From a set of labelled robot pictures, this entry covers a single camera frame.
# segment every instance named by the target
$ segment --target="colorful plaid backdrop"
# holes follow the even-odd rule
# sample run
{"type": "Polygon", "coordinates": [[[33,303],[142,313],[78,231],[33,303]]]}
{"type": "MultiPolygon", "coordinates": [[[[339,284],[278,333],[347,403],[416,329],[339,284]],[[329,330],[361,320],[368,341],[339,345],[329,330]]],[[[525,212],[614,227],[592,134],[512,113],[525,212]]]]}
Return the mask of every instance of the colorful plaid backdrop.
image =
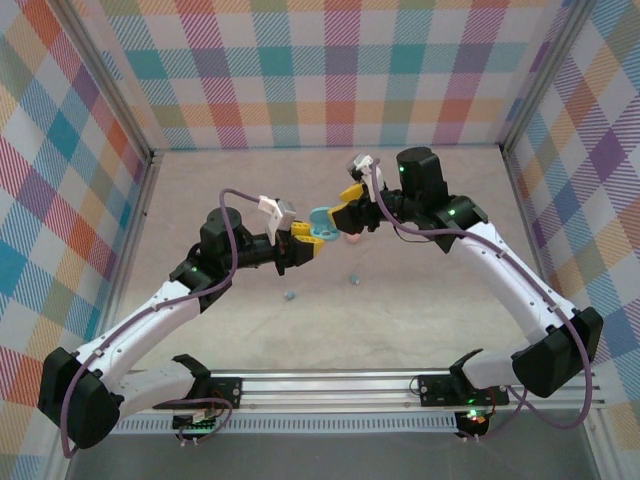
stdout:
{"type": "Polygon", "coordinates": [[[598,2],[511,161],[554,286],[606,317],[598,372],[638,475],[640,1],[598,2]]]}
{"type": "Polygon", "coordinates": [[[175,149],[495,143],[571,3],[74,0],[175,149]]]}
{"type": "Polygon", "coordinates": [[[23,480],[56,432],[42,361],[93,337],[143,162],[45,0],[0,12],[0,478],[23,480]]]}

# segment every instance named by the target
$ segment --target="blue toy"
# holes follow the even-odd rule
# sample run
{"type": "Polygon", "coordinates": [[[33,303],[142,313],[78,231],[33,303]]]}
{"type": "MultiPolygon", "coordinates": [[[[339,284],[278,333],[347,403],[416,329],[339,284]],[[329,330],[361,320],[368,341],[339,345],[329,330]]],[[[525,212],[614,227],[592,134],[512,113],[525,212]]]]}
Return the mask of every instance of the blue toy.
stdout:
{"type": "Polygon", "coordinates": [[[311,222],[311,236],[321,238],[326,242],[333,242],[340,238],[340,231],[333,225],[329,218],[331,207],[318,207],[311,210],[309,221],[311,222]]]}

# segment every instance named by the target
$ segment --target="purple cable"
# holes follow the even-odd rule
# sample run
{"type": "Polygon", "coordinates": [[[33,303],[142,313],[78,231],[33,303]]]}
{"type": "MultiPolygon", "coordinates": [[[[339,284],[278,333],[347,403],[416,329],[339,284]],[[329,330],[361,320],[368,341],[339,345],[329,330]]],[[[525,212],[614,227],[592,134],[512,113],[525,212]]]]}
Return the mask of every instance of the purple cable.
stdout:
{"type": "Polygon", "coordinates": [[[199,443],[206,442],[211,437],[213,437],[213,435],[215,435],[217,432],[222,430],[227,425],[227,423],[229,423],[229,420],[231,419],[231,414],[233,413],[233,405],[229,400],[226,400],[224,398],[193,398],[189,400],[171,400],[170,402],[164,403],[164,405],[167,405],[167,404],[171,405],[172,403],[184,404],[184,403],[204,403],[204,402],[222,403],[225,407],[227,407],[227,410],[229,411],[229,413],[227,413],[227,415],[224,417],[224,420],[220,422],[220,424],[216,428],[214,428],[212,431],[210,431],[203,437],[199,438],[198,440],[187,440],[186,438],[184,438],[184,436],[182,435],[182,432],[184,431],[185,427],[180,427],[178,429],[178,438],[183,444],[197,445],[199,443]]]}
{"type": "MultiPolygon", "coordinates": [[[[233,236],[233,229],[231,227],[231,220],[229,219],[229,213],[227,212],[227,206],[226,206],[225,201],[224,201],[224,196],[227,193],[230,193],[232,195],[236,195],[238,197],[244,198],[245,200],[249,200],[249,201],[254,202],[254,203],[259,203],[260,199],[258,197],[247,195],[246,193],[239,192],[239,191],[234,190],[232,188],[225,188],[224,190],[222,190],[220,192],[220,196],[219,196],[218,200],[219,200],[219,203],[220,203],[220,208],[222,210],[222,220],[223,220],[224,226],[225,226],[225,228],[227,230],[227,235],[229,236],[229,243],[231,244],[231,269],[229,270],[229,275],[227,275],[227,277],[222,282],[218,283],[217,285],[214,285],[213,287],[211,287],[211,288],[209,288],[207,290],[203,290],[201,292],[197,292],[197,293],[194,293],[194,294],[191,294],[191,295],[185,295],[185,296],[179,297],[179,298],[174,298],[174,299],[171,299],[171,300],[167,300],[165,302],[160,302],[160,303],[158,303],[156,305],[156,307],[158,309],[159,308],[168,307],[168,306],[171,306],[171,305],[175,305],[177,303],[184,302],[186,300],[190,300],[190,299],[193,299],[193,298],[199,298],[199,297],[203,297],[205,295],[209,295],[211,293],[214,293],[214,292],[217,292],[218,290],[223,289],[224,287],[226,287],[229,284],[229,282],[231,282],[231,278],[235,275],[236,270],[238,269],[238,247],[236,245],[235,237],[233,236]]],[[[111,342],[113,342],[116,338],[118,338],[125,331],[127,331],[133,324],[135,324],[140,319],[146,317],[148,314],[150,314],[151,312],[154,312],[154,311],[155,310],[153,310],[151,307],[148,307],[148,308],[145,308],[144,310],[138,312],[137,314],[135,314],[129,320],[127,320],[122,325],[120,325],[111,335],[109,335],[104,340],[104,342],[102,342],[97,347],[96,350],[103,350],[104,351],[111,344],[111,342]]],[[[75,390],[76,385],[78,384],[78,381],[82,377],[82,374],[89,368],[91,363],[96,358],[98,358],[97,355],[95,353],[92,353],[85,360],[85,362],[80,366],[80,368],[78,369],[76,374],[71,379],[71,382],[69,383],[69,386],[67,387],[67,391],[64,394],[64,399],[62,400],[62,409],[61,409],[61,412],[60,412],[60,437],[61,437],[61,441],[62,441],[62,452],[64,453],[65,458],[72,458],[73,455],[75,455],[76,451],[78,450],[77,446],[75,446],[73,448],[73,450],[69,446],[68,422],[69,422],[69,404],[71,403],[71,395],[73,394],[73,391],[75,390]]]]}
{"type": "MultiPolygon", "coordinates": [[[[441,228],[441,229],[435,229],[435,230],[418,230],[415,228],[409,228],[404,226],[402,223],[400,223],[397,219],[395,219],[393,217],[393,215],[391,214],[391,212],[389,212],[389,209],[387,208],[387,206],[384,204],[384,201],[382,199],[382,196],[380,195],[380,186],[378,185],[378,178],[377,175],[375,175],[375,169],[378,167],[378,164],[380,163],[380,160],[374,160],[373,164],[371,165],[371,168],[374,172],[373,175],[371,175],[371,178],[373,180],[373,193],[375,195],[376,201],[378,203],[378,206],[380,207],[380,211],[382,212],[382,214],[385,216],[385,218],[389,221],[389,223],[391,223],[391,225],[393,225],[394,227],[396,227],[398,230],[402,230],[403,232],[406,233],[410,233],[412,235],[421,235],[423,237],[435,237],[435,236],[439,236],[439,235],[456,235],[456,236],[461,236],[461,237],[469,237],[472,240],[475,240],[476,242],[486,246],[487,248],[493,250],[495,253],[498,254],[502,254],[502,248],[500,248],[498,245],[496,245],[495,243],[491,242],[490,240],[487,240],[486,238],[477,235],[473,232],[467,232],[465,230],[461,230],[458,228],[441,228]]],[[[522,266],[513,258],[511,257],[511,255],[509,255],[508,253],[504,253],[503,254],[503,258],[520,274],[522,275],[522,277],[533,287],[534,290],[536,290],[536,292],[538,292],[538,294],[544,299],[545,302],[547,302],[547,304],[549,305],[550,308],[554,308],[557,306],[557,304],[554,302],[553,298],[551,298],[551,296],[547,293],[547,291],[542,288],[540,285],[538,285],[538,282],[535,281],[535,279],[529,274],[529,272],[527,272],[524,268],[522,268],[522,266]]],[[[584,344],[582,343],[582,339],[580,338],[580,335],[578,334],[578,331],[575,329],[575,327],[571,324],[571,321],[569,320],[569,318],[564,314],[564,312],[561,309],[556,309],[556,313],[558,315],[558,317],[560,317],[560,320],[562,320],[562,323],[565,324],[565,326],[567,327],[567,330],[569,330],[569,333],[571,334],[571,336],[573,337],[573,340],[576,342],[576,346],[578,347],[578,352],[580,353],[580,359],[582,360],[582,365],[584,367],[584,375],[585,375],[585,395],[584,395],[584,403],[582,405],[582,410],[580,411],[580,414],[578,415],[578,418],[576,418],[576,420],[574,420],[572,423],[563,425],[563,424],[559,424],[556,423],[555,421],[545,417],[542,413],[540,413],[533,405],[531,405],[529,402],[527,402],[524,398],[521,398],[519,395],[514,395],[518,400],[520,400],[521,404],[524,404],[525,406],[527,406],[532,412],[534,412],[538,418],[540,418],[541,420],[543,420],[545,423],[547,423],[548,425],[551,425],[552,427],[555,428],[559,428],[562,430],[569,430],[572,428],[577,427],[578,425],[581,425],[582,422],[584,422],[584,420],[587,418],[587,415],[589,414],[589,409],[591,408],[591,400],[592,400],[592,396],[593,396],[593,382],[592,382],[592,378],[591,378],[591,364],[589,363],[589,355],[587,354],[587,350],[584,348],[584,344]]],[[[516,412],[519,412],[520,410],[516,409],[514,411],[514,416],[517,414],[516,412]]]]}

